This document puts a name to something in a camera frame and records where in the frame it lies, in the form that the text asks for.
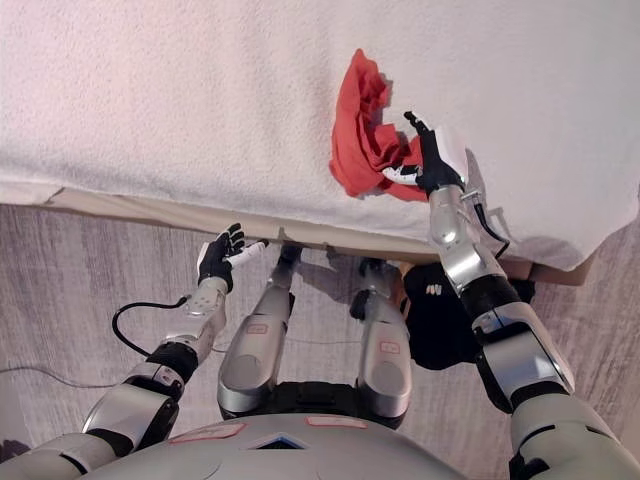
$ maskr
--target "mattress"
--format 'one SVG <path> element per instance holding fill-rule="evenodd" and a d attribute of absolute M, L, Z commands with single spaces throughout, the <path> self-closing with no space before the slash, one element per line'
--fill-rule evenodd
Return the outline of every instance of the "mattress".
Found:
<path fill-rule="evenodd" d="M 2 202 L 62 189 L 427 253 L 428 205 L 349 197 L 329 173 L 363 48 L 392 83 L 384 122 L 458 130 L 512 255 L 571 270 L 637 215 L 637 2 L 8 0 L 0 17 Z"/>

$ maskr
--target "red cloth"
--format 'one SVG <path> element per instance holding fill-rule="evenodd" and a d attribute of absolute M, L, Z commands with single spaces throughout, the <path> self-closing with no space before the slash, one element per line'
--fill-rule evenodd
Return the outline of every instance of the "red cloth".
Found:
<path fill-rule="evenodd" d="M 422 164 L 420 137 L 403 145 L 392 124 L 372 125 L 374 113 L 387 104 L 389 94 L 376 62 L 356 50 L 336 104 L 329 169 L 353 197 L 378 187 L 402 200 L 426 201 L 418 187 L 398 185 L 380 173 L 391 165 Z"/>

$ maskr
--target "bed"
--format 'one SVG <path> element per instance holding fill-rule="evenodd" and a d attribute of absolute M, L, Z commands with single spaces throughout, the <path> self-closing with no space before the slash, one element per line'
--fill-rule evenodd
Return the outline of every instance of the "bed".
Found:
<path fill-rule="evenodd" d="M 513 276 L 580 283 L 637 215 L 635 2 L 6 1 L 0 15 L 0 202 L 211 232 L 241 220 L 254 237 L 431 261 L 428 205 L 352 198 L 329 173 L 337 91 L 363 48 L 392 83 L 385 123 L 411 135 L 412 108 L 465 140 Z"/>

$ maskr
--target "gray wooden floor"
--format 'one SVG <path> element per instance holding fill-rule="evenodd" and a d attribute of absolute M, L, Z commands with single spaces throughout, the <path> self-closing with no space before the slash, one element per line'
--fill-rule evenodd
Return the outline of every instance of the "gray wooden floor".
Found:
<path fill-rule="evenodd" d="M 140 357 L 113 337 L 110 317 L 135 300 L 170 302 L 194 286 L 200 233 L 0 206 L 0 360 L 47 365 L 79 382 L 117 382 Z M 278 254 L 234 274 L 228 328 L 220 347 L 250 312 Z M 282 362 L 282 380 L 353 382 L 360 326 L 349 317 L 357 260 L 330 263 L 305 251 L 294 279 L 298 297 Z M 578 392 L 621 435 L 640 395 L 640 222 L 599 250 L 586 285 L 538 285 L 543 322 L 573 366 Z M 172 314 L 140 311 L 123 319 L 147 348 L 162 338 Z M 220 419 L 215 400 L 221 356 L 212 353 L 181 401 L 179 433 Z M 5 374 L 0 402 L 17 394 L 31 445 L 77 430 L 102 389 L 75 389 L 36 372 Z M 484 395 L 475 368 L 414 368 L 406 435 L 475 479 L 507 478 L 507 418 Z"/>

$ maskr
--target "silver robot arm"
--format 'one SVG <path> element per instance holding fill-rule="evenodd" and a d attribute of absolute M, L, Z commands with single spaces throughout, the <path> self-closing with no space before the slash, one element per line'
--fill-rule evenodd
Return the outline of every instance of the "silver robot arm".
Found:
<path fill-rule="evenodd" d="M 96 403 L 81 433 L 63 435 L 3 463 L 0 478 L 74 479 L 164 441 L 178 416 L 186 383 L 226 324 L 231 269 L 267 245 L 260 241 L 243 248 L 243 236 L 240 225 L 234 225 L 203 246 L 199 284 L 185 311 L 158 348 Z"/>
<path fill-rule="evenodd" d="M 573 374 L 548 331 L 479 242 L 463 205 L 464 148 L 405 116 L 421 138 L 416 183 L 429 195 L 432 241 L 482 346 L 478 371 L 494 405 L 512 414 L 511 478 L 640 478 L 640 465 L 602 418 L 573 396 Z"/>

